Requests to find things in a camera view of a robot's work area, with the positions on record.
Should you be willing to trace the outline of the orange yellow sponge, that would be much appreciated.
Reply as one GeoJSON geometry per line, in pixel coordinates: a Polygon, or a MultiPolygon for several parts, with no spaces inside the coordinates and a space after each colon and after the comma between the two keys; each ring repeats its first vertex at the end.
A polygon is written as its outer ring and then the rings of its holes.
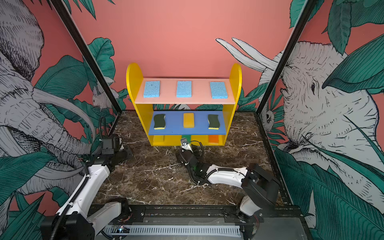
{"type": "Polygon", "coordinates": [[[219,136],[218,135],[209,135],[208,136],[208,142],[209,142],[209,144],[218,144],[219,143],[219,136]]]}

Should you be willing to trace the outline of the dark green sponge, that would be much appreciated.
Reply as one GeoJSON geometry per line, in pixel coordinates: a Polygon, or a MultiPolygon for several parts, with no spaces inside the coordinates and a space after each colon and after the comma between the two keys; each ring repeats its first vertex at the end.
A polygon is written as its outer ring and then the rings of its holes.
{"type": "Polygon", "coordinates": [[[220,121],[219,121],[219,115],[215,114],[209,114],[208,115],[208,122],[209,122],[209,130],[219,130],[220,129],[220,121]]]}
{"type": "Polygon", "coordinates": [[[163,130],[166,128],[165,118],[165,114],[156,114],[154,116],[154,130],[163,130]]]}

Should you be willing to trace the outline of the blue sponge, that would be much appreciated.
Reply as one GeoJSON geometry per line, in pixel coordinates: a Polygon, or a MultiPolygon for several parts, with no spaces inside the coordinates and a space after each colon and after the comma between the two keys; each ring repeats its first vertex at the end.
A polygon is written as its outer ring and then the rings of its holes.
{"type": "Polygon", "coordinates": [[[210,82],[212,99],[227,99],[228,93],[225,82],[210,82]]]}
{"type": "Polygon", "coordinates": [[[146,81],[143,97],[158,98],[160,96],[160,81],[146,81]]]}
{"type": "Polygon", "coordinates": [[[192,97],[192,82],[178,81],[177,82],[177,98],[191,98],[191,97],[192,97]]]}

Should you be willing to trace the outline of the bright green sponge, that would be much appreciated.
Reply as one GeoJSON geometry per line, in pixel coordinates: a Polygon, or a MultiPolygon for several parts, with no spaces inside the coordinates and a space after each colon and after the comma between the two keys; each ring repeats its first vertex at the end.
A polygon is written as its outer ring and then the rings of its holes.
{"type": "Polygon", "coordinates": [[[191,135],[182,135],[182,139],[186,139],[187,142],[191,142],[192,136],[191,135]]]}

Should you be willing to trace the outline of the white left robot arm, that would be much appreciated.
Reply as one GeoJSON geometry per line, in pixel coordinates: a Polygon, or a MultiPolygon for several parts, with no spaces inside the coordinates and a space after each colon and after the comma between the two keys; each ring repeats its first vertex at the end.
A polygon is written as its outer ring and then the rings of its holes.
{"type": "Polygon", "coordinates": [[[133,156],[121,138],[112,134],[100,140],[101,150],[84,164],[85,176],[75,192],[52,217],[42,221],[44,240],[93,240],[113,220],[129,220],[133,211],[126,198],[116,198],[89,214],[92,202],[103,182],[117,165],[133,156]]]}

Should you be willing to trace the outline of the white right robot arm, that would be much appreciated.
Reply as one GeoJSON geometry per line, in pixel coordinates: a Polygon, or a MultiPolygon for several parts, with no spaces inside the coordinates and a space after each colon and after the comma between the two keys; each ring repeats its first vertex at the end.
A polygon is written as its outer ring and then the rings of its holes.
{"type": "Polygon", "coordinates": [[[250,217],[258,211],[275,208],[280,181],[258,164],[242,168],[210,165],[200,162],[191,150],[184,148],[179,149],[176,157],[198,186],[221,184],[242,189],[246,193],[239,206],[242,214],[250,217]]]}

